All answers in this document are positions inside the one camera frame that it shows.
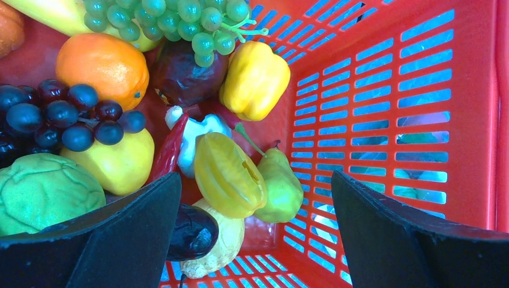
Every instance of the banana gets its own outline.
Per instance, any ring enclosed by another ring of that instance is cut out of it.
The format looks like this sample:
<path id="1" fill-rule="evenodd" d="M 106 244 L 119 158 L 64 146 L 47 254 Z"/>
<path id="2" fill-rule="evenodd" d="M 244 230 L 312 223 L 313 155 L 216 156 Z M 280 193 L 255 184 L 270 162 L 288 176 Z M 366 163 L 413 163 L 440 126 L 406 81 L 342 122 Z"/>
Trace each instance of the banana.
<path id="1" fill-rule="evenodd" d="M 67 36 L 92 32 L 85 25 L 83 0 L 3 0 L 28 17 L 45 24 Z M 103 33 L 121 38 L 118 30 L 111 25 Z M 140 33 L 140 38 L 131 44 L 141 52 L 155 48 L 158 41 L 152 41 Z"/>

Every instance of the shopping basket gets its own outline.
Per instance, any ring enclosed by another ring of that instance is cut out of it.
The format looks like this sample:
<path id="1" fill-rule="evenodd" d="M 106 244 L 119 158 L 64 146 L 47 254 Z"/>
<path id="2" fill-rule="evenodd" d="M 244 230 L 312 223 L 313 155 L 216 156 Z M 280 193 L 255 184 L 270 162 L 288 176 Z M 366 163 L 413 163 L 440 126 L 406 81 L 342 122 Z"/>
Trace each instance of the shopping basket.
<path id="1" fill-rule="evenodd" d="M 248 40 L 269 44 L 288 61 L 292 78 L 270 115 L 246 123 L 246 130 L 263 149 L 282 140 L 304 203 L 290 223 L 246 219 L 238 257 L 184 287 L 350 287 L 331 199 L 334 170 L 437 217 L 509 231 L 509 181 L 503 178 L 509 163 L 496 157 L 508 155 L 509 147 L 502 97 L 509 89 L 506 1 L 250 5 L 256 29 L 270 33 Z M 26 47 L 2 60 L 14 72 L 0 76 L 14 85 L 54 77 L 56 54 L 67 39 L 27 23 Z M 165 107 L 152 109 L 146 115 L 164 116 Z M 164 134 L 153 137 L 157 143 Z M 182 201 L 198 200 L 196 184 L 182 181 Z M 180 276 L 178 265 L 167 262 L 160 287 L 176 287 Z"/>

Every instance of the eggplant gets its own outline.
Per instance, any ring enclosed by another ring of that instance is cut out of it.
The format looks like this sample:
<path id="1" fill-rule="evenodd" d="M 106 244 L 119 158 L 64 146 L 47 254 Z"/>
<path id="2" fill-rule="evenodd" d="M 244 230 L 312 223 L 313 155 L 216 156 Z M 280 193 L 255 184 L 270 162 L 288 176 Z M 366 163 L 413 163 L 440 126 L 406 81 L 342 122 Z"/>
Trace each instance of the eggplant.
<path id="1" fill-rule="evenodd" d="M 203 68 L 194 61 L 191 42 L 166 41 L 151 67 L 150 81 L 167 105 L 192 106 L 217 97 L 226 77 L 228 59 L 214 51 L 214 63 Z"/>
<path id="2" fill-rule="evenodd" d="M 166 260 L 199 259 L 210 252 L 219 237 L 214 217 L 200 207 L 180 204 Z"/>

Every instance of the orange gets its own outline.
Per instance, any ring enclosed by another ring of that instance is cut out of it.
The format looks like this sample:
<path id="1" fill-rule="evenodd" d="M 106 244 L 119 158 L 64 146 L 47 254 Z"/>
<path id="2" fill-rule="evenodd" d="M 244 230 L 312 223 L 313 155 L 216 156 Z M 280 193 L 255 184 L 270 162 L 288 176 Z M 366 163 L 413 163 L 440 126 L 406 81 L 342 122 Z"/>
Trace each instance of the orange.
<path id="1" fill-rule="evenodd" d="M 104 33 L 70 37 L 56 58 L 56 77 L 68 86 L 88 84 L 99 100 L 115 100 L 124 111 L 145 96 L 148 68 L 143 53 L 130 43 Z"/>

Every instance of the green pear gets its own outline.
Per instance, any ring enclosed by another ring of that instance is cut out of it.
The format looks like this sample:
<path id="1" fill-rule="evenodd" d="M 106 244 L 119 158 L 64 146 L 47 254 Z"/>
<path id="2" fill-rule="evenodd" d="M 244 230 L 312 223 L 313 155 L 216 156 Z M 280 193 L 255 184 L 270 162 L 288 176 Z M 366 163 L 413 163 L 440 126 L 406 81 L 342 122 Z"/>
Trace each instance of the green pear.
<path id="1" fill-rule="evenodd" d="M 265 152 L 258 170 L 267 185 L 267 204 L 254 212 L 254 216 L 267 223 L 285 223 L 299 211 L 304 191 L 295 176 L 285 153 L 277 148 Z"/>

